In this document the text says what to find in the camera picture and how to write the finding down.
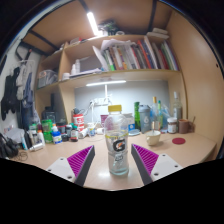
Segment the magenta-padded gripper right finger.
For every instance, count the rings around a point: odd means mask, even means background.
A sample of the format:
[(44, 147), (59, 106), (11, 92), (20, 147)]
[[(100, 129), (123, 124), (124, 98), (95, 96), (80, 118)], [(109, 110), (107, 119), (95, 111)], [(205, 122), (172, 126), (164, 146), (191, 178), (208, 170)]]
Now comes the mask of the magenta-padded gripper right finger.
[(182, 166), (167, 154), (158, 155), (136, 144), (131, 145), (131, 154), (144, 185), (182, 169)]

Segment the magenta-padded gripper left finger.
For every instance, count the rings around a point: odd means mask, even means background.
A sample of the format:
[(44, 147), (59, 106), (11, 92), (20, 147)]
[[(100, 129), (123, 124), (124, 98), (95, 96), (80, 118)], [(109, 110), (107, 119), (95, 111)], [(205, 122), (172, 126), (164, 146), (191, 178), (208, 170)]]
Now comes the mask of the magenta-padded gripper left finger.
[(47, 168), (47, 171), (83, 186), (94, 156), (95, 147), (91, 145), (68, 158), (60, 157)]

